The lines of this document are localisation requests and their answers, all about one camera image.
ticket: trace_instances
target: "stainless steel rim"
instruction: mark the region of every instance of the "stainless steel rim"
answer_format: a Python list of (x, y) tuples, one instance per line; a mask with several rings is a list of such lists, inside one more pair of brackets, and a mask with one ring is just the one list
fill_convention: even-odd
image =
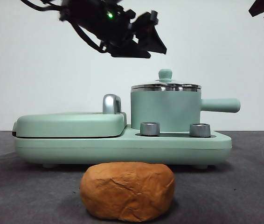
[(131, 89), (131, 92), (137, 92), (137, 91), (188, 91), (188, 92), (201, 92), (201, 89), (188, 88), (188, 87), (152, 87), (152, 88)]
[(156, 88), (156, 87), (182, 87), (182, 88), (195, 88), (201, 89), (200, 85), (195, 84), (176, 84), (176, 83), (155, 83), (155, 84), (142, 84), (142, 85), (134, 85), (131, 89), (139, 89), (139, 88)]

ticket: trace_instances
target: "silver knob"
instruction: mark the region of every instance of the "silver knob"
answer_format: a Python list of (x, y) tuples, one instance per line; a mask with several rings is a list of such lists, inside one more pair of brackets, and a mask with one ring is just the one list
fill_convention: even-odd
[(122, 112), (121, 98), (114, 94), (106, 94), (103, 98), (103, 114)]
[(206, 138), (211, 137), (211, 130), (209, 124), (191, 124), (190, 136)]
[(140, 134), (145, 136), (160, 135), (160, 125), (158, 122), (142, 122), (140, 124)]

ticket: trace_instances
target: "gray table surface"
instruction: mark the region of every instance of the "gray table surface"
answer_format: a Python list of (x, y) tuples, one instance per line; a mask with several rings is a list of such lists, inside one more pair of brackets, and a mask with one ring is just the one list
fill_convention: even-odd
[[(169, 211), (147, 223), (264, 224), (264, 132), (221, 132), (233, 139), (228, 160), (207, 170), (169, 166), (176, 189)], [(79, 196), (89, 165), (44, 169), (14, 151), (0, 132), (0, 224), (111, 224), (91, 216)]]

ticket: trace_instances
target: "lid knob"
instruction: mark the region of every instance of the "lid knob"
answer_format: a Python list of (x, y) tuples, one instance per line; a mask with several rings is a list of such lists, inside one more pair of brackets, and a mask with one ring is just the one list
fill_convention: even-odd
[(161, 69), (159, 71), (159, 79), (171, 79), (173, 72), (170, 69)]

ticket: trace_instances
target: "green led light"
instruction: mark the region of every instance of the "green led light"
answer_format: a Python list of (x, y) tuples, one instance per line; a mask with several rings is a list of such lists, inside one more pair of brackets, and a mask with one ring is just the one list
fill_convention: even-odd
[(113, 14), (111, 12), (107, 12), (107, 16), (108, 16), (109, 19), (113, 18)]

